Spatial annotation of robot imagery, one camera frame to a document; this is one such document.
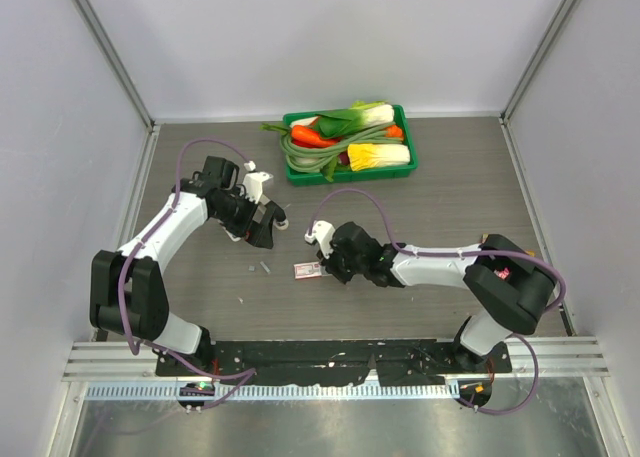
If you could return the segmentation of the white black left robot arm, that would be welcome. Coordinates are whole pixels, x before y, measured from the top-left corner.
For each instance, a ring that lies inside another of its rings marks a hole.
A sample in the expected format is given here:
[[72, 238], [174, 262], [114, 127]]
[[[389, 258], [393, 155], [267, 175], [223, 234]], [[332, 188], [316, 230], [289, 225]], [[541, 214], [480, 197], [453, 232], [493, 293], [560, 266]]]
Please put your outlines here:
[[254, 163], [238, 166], [209, 156], [202, 170], [180, 178], [166, 204], [131, 241], [99, 251], [91, 263], [89, 320], [99, 330], [144, 342], [178, 360], [190, 375], [212, 370], [215, 350], [207, 329], [171, 312], [164, 272], [186, 240], [208, 221], [229, 238], [270, 249], [284, 230], [284, 209], [266, 196], [272, 174]]

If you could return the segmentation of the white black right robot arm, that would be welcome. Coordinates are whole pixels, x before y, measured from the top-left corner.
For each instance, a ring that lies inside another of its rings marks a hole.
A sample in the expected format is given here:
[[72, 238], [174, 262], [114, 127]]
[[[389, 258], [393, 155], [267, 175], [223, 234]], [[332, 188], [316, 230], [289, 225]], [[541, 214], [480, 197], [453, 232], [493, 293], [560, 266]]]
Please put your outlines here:
[[377, 287], [469, 290], [482, 311], [463, 323], [451, 348], [453, 363], [465, 372], [480, 368], [507, 337], [533, 334], [554, 292], [564, 291], [553, 267], [499, 234], [458, 249], [421, 248], [381, 244], [354, 222], [316, 221], [305, 241], [318, 247], [321, 266], [343, 284], [361, 275]]

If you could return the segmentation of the red white staple box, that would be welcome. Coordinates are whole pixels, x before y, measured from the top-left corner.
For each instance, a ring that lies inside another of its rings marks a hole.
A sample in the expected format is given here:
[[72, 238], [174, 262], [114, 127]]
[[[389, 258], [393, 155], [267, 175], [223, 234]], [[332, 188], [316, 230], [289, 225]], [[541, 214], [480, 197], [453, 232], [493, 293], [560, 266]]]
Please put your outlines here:
[[328, 276], [328, 273], [319, 262], [298, 263], [293, 266], [294, 279], [305, 280]]

